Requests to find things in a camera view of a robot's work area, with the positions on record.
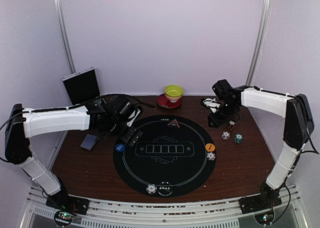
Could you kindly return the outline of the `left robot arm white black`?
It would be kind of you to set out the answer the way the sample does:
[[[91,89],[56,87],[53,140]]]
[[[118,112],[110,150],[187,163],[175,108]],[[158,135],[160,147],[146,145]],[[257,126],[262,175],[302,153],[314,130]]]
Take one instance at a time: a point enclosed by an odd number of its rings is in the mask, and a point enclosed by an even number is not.
[[[26,175],[61,210],[72,206],[62,180],[54,175],[36,153],[30,141],[55,133],[97,131],[100,138],[118,137],[126,145],[134,145],[142,133],[133,127],[141,114],[140,103],[132,103],[120,95],[109,103],[83,102],[55,108],[24,108],[15,104],[5,127],[5,160],[20,167]]]

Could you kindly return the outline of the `red black triangle dealer marker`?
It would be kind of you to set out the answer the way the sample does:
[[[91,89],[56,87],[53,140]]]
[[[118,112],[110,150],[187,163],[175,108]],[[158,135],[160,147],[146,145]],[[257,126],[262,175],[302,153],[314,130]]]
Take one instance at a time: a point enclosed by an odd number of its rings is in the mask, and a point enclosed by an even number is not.
[[[180,125],[176,119],[174,119],[170,123],[168,123],[167,126],[170,128],[176,128],[176,129],[180,128]]]

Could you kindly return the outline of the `green chip stack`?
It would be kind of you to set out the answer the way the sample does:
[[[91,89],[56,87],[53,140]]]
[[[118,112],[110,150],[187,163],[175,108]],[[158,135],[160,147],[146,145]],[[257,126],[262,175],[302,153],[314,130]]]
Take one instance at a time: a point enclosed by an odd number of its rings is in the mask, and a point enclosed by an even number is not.
[[[244,136],[241,133],[236,133],[234,136],[234,142],[240,144],[244,139]]]

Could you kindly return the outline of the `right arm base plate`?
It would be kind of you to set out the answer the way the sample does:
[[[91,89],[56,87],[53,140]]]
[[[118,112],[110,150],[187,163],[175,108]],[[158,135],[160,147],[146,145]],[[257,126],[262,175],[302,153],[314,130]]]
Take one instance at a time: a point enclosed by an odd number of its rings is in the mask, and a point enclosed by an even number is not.
[[[276,197],[272,201],[264,202],[261,199],[261,195],[244,196],[239,199],[239,207],[242,214],[255,213],[258,211],[271,209],[274,206],[279,206],[282,204],[280,197]]]

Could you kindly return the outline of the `white blue chip stack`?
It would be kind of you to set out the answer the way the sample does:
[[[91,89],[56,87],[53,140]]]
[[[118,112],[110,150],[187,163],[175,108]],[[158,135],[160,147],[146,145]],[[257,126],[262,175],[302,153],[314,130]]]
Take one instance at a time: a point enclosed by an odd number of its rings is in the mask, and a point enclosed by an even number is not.
[[[228,140],[230,138],[230,136],[231,136],[231,133],[228,132],[228,131],[223,131],[222,134],[221,134],[221,138],[223,140]]]

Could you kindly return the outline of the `orange round blind button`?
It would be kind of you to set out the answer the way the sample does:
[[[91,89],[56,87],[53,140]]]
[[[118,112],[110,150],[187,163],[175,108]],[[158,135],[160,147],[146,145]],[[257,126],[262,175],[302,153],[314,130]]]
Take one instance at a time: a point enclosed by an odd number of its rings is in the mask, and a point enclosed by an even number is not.
[[[205,145],[205,149],[207,152],[214,152],[216,150],[216,146],[213,143],[207,143]]]

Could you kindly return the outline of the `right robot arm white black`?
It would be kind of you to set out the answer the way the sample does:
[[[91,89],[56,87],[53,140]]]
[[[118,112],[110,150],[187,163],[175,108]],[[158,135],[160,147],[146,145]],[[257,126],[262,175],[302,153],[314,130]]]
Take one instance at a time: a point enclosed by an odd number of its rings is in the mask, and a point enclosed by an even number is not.
[[[239,112],[240,107],[255,108],[282,117],[285,120],[283,146],[271,173],[255,198],[246,198],[242,205],[256,204],[269,208],[276,203],[281,187],[294,171],[306,143],[311,141],[315,124],[306,95],[291,95],[265,90],[257,86],[231,87],[225,79],[217,81],[212,90],[216,98],[203,98],[201,104],[210,109],[208,125],[218,128]]]

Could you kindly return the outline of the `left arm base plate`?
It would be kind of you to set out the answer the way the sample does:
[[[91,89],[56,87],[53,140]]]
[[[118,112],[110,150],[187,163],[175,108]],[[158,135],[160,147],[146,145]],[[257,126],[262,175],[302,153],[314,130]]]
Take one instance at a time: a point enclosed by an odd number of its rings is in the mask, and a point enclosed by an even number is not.
[[[71,214],[86,215],[90,201],[86,198],[79,198],[75,196],[52,195],[46,199],[46,206],[69,212]]]

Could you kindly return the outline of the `blue round blind button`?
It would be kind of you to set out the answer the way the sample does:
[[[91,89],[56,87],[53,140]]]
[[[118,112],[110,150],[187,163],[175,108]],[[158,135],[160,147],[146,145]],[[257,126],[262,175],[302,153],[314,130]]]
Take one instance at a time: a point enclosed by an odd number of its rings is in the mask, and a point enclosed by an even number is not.
[[[115,151],[117,151],[117,152],[123,152],[125,150],[125,148],[126,148],[126,145],[123,143],[118,143],[114,147]]]

